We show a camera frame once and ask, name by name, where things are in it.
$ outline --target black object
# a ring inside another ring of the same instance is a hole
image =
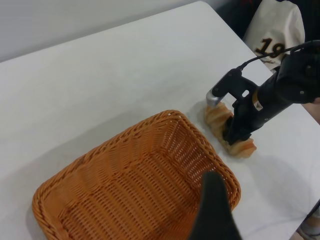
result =
[[[234,0],[217,10],[228,26],[243,38],[262,0]]]
[[[221,176],[206,172],[199,211],[189,240],[241,240]]]
[[[253,131],[291,104],[312,103],[320,97],[319,47],[320,40],[316,40],[284,50],[290,50],[290,55],[284,57],[277,72],[261,86],[243,77],[242,69],[266,55],[255,57],[230,70],[211,92],[219,101],[227,93],[236,98],[232,105],[234,116],[225,124],[224,140],[230,145],[238,140],[245,141]],[[245,90],[249,94],[243,97]]]

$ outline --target table surface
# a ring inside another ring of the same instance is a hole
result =
[[[240,182],[233,211],[244,240],[289,239],[320,199],[320,127],[293,105],[254,132],[249,159],[226,154],[203,122],[208,90],[255,55],[196,2],[0,64],[0,239],[45,239],[32,214],[37,187],[135,123],[176,109]],[[243,75],[258,85],[259,61]],[[231,108],[232,97],[225,100]]]

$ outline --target white wall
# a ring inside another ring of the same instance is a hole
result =
[[[204,0],[214,9],[228,0]],[[0,0],[0,62],[196,0]]]

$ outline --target printed number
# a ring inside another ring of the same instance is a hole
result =
[[[266,52],[266,50],[270,46],[272,39],[271,38],[262,39],[261,42],[263,43],[262,48],[261,49],[256,48],[255,52],[258,54],[261,54],[261,55],[268,54],[268,52]],[[270,58],[272,58],[272,59],[276,58],[278,56],[276,54],[276,52],[283,51],[283,50],[285,50],[285,45],[282,43],[276,43],[272,47],[272,52],[274,53],[274,55],[271,55]]]

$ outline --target basket rim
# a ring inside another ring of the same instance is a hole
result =
[[[209,141],[206,139],[206,137],[190,122],[190,120],[180,111],[178,110],[165,110],[160,113],[157,113],[153,116],[150,116],[146,118],[145,120],[142,120],[135,125],[127,128],[126,130],[122,131],[121,133],[118,133],[114,137],[110,138],[109,140],[103,142],[99,146],[93,148],[89,152],[85,153],[84,155],[78,157],[76,160],[74,160],[71,164],[64,167],[61,171],[59,171],[54,176],[50,177],[48,180],[43,182],[35,191],[33,198],[32,198],[32,211],[33,214],[38,222],[38,224],[41,226],[43,232],[47,237],[50,237],[50,239],[59,240],[57,238],[57,234],[60,236],[62,231],[63,235],[67,236],[68,239],[72,239],[68,231],[62,227],[62,229],[57,229],[56,225],[52,225],[48,223],[48,220],[51,221],[52,218],[46,217],[44,213],[46,213],[45,208],[43,208],[42,203],[43,200],[47,198],[47,196],[50,194],[52,190],[57,188],[59,184],[69,175],[73,174],[75,171],[79,169],[79,167],[82,167],[89,163],[93,156],[98,155],[102,151],[105,151],[109,148],[112,148],[119,144],[121,142],[121,139],[123,138],[129,138],[134,134],[139,133],[143,128],[149,127],[153,124],[156,124],[159,122],[159,120],[169,120],[169,119],[178,119],[182,122],[184,127],[193,135],[196,144],[201,148],[201,150],[208,155],[208,158],[211,161],[214,161],[217,165],[225,169],[226,171],[221,173],[220,171],[217,171],[219,174],[223,174],[225,178],[227,178],[229,181],[232,181],[233,184],[236,186],[236,191],[234,192],[232,201],[229,203],[231,205],[231,210],[233,210],[239,203],[240,197],[241,197],[241,188],[238,180],[236,179],[234,173],[229,169],[229,167],[221,160],[221,158],[216,153],[213,146],[209,143]]]

